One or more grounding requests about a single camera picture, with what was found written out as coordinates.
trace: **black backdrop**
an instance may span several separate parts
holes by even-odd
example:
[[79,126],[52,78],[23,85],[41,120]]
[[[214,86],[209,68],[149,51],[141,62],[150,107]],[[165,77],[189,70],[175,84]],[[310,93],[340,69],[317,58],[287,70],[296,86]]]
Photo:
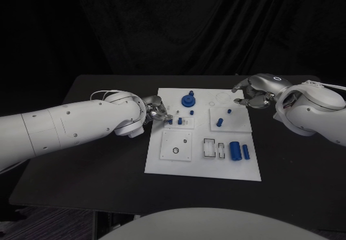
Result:
[[[0,116],[59,105],[81,74],[307,74],[343,84],[345,12],[345,0],[2,1]],[[18,176],[0,175],[5,200]]]

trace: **blue part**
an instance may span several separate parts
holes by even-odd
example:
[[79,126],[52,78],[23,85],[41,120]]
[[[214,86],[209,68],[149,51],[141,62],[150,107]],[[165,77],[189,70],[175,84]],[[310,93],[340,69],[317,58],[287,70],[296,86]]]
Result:
[[247,160],[250,160],[250,159],[251,159],[251,156],[250,156],[250,150],[248,150],[248,145],[247,145],[247,144],[242,145],[242,153],[244,153],[244,158],[245,158]]
[[242,160],[242,152],[241,152],[241,145],[238,141],[232,141],[229,143],[231,148],[231,158],[234,161]]
[[219,119],[218,119],[218,123],[216,123],[216,126],[218,126],[218,127],[221,127],[221,126],[222,126],[222,122],[224,122],[224,119],[222,119],[222,118],[219,118]]
[[191,108],[196,103],[196,99],[193,97],[193,91],[189,92],[189,95],[185,95],[182,97],[182,105],[188,108]]

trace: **floor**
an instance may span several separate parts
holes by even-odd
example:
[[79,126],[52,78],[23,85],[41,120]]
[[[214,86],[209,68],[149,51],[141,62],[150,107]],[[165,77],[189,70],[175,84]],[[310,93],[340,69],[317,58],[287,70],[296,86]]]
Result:
[[[26,207],[18,222],[0,222],[2,240],[92,240],[94,212],[88,210]],[[309,229],[330,240],[346,240],[346,232]]]

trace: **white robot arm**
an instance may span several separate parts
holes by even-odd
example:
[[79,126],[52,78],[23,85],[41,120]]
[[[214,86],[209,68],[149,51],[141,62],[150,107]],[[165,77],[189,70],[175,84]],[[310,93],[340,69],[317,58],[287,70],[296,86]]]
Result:
[[117,135],[134,138],[144,132],[143,124],[170,119],[159,96],[141,99],[124,91],[104,100],[3,116],[0,171],[26,159],[105,137],[113,130]]
[[346,90],[345,87],[307,80],[299,85],[271,74],[257,74],[238,83],[235,92],[247,87],[251,99],[235,103],[267,108],[276,101],[274,119],[303,136],[320,133],[333,143],[346,146],[346,102],[343,97],[325,86]]

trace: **black table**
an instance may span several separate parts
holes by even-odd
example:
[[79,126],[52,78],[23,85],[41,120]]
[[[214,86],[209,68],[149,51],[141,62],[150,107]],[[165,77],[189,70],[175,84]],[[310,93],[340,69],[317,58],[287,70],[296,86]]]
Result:
[[[98,90],[139,96],[157,88],[231,89],[247,76],[82,75],[64,103]],[[314,76],[284,76],[293,84]],[[147,215],[191,207],[225,208],[297,226],[346,231],[346,148],[304,137],[273,119],[274,106],[248,109],[263,182],[144,173],[152,124],[136,138],[105,138],[30,160],[10,196],[16,205]]]

